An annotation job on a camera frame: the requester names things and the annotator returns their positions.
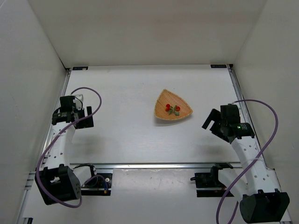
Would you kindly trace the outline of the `red cherry sprig with leaves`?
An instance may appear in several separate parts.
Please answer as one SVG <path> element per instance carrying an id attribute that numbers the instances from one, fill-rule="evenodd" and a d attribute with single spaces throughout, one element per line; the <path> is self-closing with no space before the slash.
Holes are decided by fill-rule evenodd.
<path id="1" fill-rule="evenodd" d="M 179 106 L 171 106 L 170 105 L 170 110 L 168 111 L 168 114 L 171 115 L 171 114 L 174 114 L 175 116 L 179 116 L 179 113 L 180 113 L 180 107 Z"/>

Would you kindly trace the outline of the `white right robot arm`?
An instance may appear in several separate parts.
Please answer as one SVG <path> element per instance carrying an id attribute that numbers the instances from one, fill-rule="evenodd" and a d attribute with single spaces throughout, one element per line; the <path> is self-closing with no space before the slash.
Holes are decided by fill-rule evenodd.
<path id="1" fill-rule="evenodd" d="M 210 128 L 212 134 L 231 145 L 243 168 L 237 174 L 230 164 L 219 167 L 216 179 L 226 187 L 220 204 L 231 193 L 246 223 L 280 222 L 290 198 L 271 179 L 271 170 L 263 161 L 251 125 L 241 122 L 239 108 L 233 104 L 212 109 L 202 128 L 207 129 L 211 121 L 214 122 Z"/>

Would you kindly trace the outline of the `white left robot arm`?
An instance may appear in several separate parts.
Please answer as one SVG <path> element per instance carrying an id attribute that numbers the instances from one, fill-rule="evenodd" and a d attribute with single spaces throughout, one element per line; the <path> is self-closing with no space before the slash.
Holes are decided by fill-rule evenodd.
<path id="1" fill-rule="evenodd" d="M 52 115 L 52 139 L 38 163 L 35 182 L 46 205 L 59 203 L 69 208 L 69 201 L 82 200 L 81 187 L 96 174 L 92 164 L 72 168 L 67 154 L 77 129 L 93 127 L 92 108 L 83 108 L 83 95 L 60 98 L 60 107 Z"/>

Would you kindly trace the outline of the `woven triangular fruit bowl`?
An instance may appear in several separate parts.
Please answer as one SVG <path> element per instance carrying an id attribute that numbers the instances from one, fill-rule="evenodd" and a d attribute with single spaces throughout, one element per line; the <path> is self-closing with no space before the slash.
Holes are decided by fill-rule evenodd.
<path id="1" fill-rule="evenodd" d="M 175 116 L 174 114 L 169 115 L 168 112 L 165 111 L 165 107 L 167 104 L 171 106 L 179 106 L 180 113 L 179 116 Z M 192 108 L 178 95 L 172 93 L 171 91 L 164 89 L 158 99 L 156 100 L 154 115 L 156 118 L 167 121 L 175 121 L 188 117 L 193 113 Z"/>

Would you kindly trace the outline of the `blue left corner label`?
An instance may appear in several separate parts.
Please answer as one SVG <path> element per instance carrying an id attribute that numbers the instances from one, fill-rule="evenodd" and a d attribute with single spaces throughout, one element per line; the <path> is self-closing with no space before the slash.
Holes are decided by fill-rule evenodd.
<path id="1" fill-rule="evenodd" d="M 72 70 L 88 70 L 88 66 L 77 66 L 73 67 Z"/>

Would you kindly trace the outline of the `blue corner label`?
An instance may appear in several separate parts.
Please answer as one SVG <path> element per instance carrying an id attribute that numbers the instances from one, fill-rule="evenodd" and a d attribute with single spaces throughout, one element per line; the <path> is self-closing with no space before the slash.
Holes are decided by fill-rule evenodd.
<path id="1" fill-rule="evenodd" d="M 212 69 L 225 69 L 227 66 L 225 64 L 211 64 Z"/>
<path id="2" fill-rule="evenodd" d="M 72 70 L 88 70 L 88 66 L 77 66 L 73 67 Z"/>

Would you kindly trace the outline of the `blue right corner label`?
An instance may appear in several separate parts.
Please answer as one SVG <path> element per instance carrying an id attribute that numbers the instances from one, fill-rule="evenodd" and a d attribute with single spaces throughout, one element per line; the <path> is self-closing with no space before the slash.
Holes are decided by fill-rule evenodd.
<path id="1" fill-rule="evenodd" d="M 211 64 L 212 69 L 225 69 L 227 66 L 225 64 Z"/>

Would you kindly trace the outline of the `aluminium front table rail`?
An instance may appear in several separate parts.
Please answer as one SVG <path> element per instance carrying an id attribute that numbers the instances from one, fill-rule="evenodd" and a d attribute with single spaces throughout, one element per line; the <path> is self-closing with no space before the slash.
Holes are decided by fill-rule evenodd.
<path id="1" fill-rule="evenodd" d="M 199 169 L 211 168 L 216 162 L 206 163 L 93 163 L 97 169 L 170 169 L 186 168 Z"/>

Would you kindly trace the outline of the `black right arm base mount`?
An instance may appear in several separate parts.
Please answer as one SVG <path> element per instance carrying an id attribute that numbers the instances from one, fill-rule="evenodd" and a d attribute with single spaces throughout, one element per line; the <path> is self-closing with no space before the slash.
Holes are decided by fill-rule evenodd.
<path id="1" fill-rule="evenodd" d="M 233 166 L 230 163 L 215 163 L 209 172 L 195 173 L 190 180 L 195 181 L 197 198 L 222 197 L 226 186 L 219 181 L 218 172 Z"/>

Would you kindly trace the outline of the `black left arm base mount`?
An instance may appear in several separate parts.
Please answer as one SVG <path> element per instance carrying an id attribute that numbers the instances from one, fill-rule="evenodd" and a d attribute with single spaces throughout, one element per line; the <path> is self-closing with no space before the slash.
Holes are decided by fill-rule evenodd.
<path id="1" fill-rule="evenodd" d="M 81 187 L 83 196 L 110 196 L 113 182 L 112 170 L 90 168 L 91 176 L 96 176 Z"/>

